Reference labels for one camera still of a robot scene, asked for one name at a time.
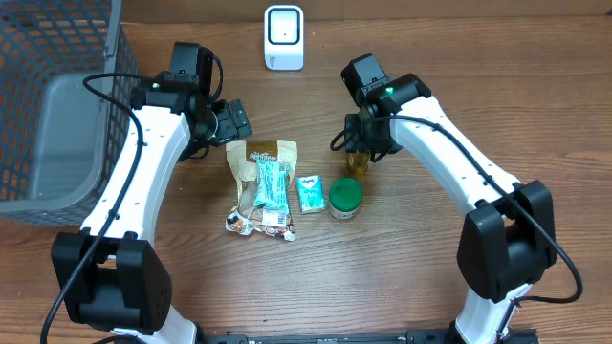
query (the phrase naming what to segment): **wire mesh basket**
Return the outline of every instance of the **wire mesh basket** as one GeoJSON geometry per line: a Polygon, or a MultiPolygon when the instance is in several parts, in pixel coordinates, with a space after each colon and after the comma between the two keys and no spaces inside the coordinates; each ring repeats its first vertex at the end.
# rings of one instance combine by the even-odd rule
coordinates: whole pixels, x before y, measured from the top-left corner
{"type": "MultiPolygon", "coordinates": [[[[129,117],[82,85],[139,74],[120,0],[0,0],[0,216],[80,224],[96,205],[129,117]]],[[[137,80],[92,85],[124,104],[137,80]]]]}

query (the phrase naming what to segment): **snack bag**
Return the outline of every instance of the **snack bag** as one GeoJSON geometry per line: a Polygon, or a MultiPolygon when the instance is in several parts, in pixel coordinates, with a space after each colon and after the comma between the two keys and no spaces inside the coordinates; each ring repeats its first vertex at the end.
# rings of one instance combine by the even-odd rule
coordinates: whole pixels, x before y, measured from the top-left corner
{"type": "Polygon", "coordinates": [[[238,205],[226,219],[226,229],[249,235],[254,230],[295,239],[287,203],[287,188],[297,164],[297,144],[291,141],[234,141],[226,145],[236,179],[238,205]]]}

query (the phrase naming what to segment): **white device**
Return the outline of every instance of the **white device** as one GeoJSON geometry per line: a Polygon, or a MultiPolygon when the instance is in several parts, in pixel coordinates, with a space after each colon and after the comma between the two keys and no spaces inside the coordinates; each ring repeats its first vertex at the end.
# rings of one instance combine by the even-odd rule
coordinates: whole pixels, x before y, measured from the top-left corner
{"type": "Polygon", "coordinates": [[[272,5],[264,14],[264,58],[273,71],[304,67],[304,12],[296,5],[272,5]]]}

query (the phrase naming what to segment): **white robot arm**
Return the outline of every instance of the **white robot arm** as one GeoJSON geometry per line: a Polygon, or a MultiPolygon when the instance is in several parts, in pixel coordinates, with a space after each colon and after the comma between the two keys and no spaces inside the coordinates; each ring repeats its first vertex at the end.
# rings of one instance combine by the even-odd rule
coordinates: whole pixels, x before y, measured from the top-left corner
{"type": "MultiPolygon", "coordinates": [[[[123,108],[131,117],[127,138],[103,194],[79,234],[59,233],[52,247],[57,280],[74,322],[144,343],[201,341],[199,326],[170,305],[170,276],[153,247],[158,213],[176,162],[190,158],[200,148],[206,147],[206,155],[211,145],[220,146],[251,134],[239,100],[217,100],[221,85],[214,95],[208,93],[213,60],[217,61],[222,82],[221,64],[212,52],[180,42],[174,46],[171,70],[156,78],[92,76],[129,76],[141,82],[131,94],[132,110],[123,108]],[[117,211],[109,211],[118,200],[117,211]],[[109,216],[113,216],[110,225],[109,216]],[[117,268],[98,266],[107,259],[114,259],[117,268]],[[83,268],[77,269],[83,262],[83,268]]],[[[108,98],[92,89],[88,79],[84,80],[86,88],[108,98]]],[[[56,301],[41,332],[42,344],[47,342],[57,307],[56,301]]]]}
{"type": "MultiPolygon", "coordinates": [[[[485,157],[448,119],[435,97],[417,97],[402,105],[397,115],[422,118],[442,125],[470,151],[507,193],[514,191],[518,179],[505,172],[485,157]]],[[[405,120],[389,122],[391,137],[412,153],[449,194],[459,213],[465,216],[485,200],[492,203],[501,195],[485,180],[450,140],[431,127],[405,120]]],[[[531,285],[524,284],[497,303],[484,299],[472,289],[468,291],[466,305],[455,321],[455,327],[465,343],[492,344],[504,314],[512,299],[522,296],[531,285]]]]}

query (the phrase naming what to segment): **black clamp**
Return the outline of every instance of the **black clamp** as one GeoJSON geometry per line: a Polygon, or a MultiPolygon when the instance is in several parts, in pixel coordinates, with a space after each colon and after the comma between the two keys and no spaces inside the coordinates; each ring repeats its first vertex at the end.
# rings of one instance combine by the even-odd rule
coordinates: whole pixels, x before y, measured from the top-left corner
{"type": "MultiPolygon", "coordinates": [[[[510,194],[555,239],[553,197],[540,181],[516,185],[510,194]]],[[[557,261],[557,252],[526,221],[517,217],[508,201],[480,201],[466,215],[457,263],[468,285],[480,297],[499,302],[523,284],[540,280],[557,261]],[[505,226],[504,218],[515,219],[505,226]]]]}
{"type": "Polygon", "coordinates": [[[368,120],[395,115],[410,100],[431,97],[431,90],[414,74],[391,80],[371,53],[352,60],[340,76],[360,107],[358,114],[344,118],[346,152],[380,154],[378,158],[372,155],[372,162],[388,153],[399,152],[402,146],[391,137],[389,122],[368,120]]]}
{"type": "Polygon", "coordinates": [[[217,100],[223,84],[221,61],[199,44],[176,42],[170,71],[154,78],[144,78],[132,90],[130,105],[167,107],[173,114],[185,114],[191,134],[179,161],[190,158],[200,149],[220,146],[252,134],[251,125],[240,100],[217,100]],[[211,95],[212,62],[219,66],[220,81],[211,95]]]}
{"type": "MultiPolygon", "coordinates": [[[[100,331],[126,328],[148,335],[162,327],[172,301],[170,275],[153,247],[134,234],[101,239],[64,299],[73,322],[100,331]],[[109,255],[116,256],[116,269],[98,265],[109,255]]],[[[88,230],[57,234],[51,257],[61,288],[94,240],[88,230]]]]}

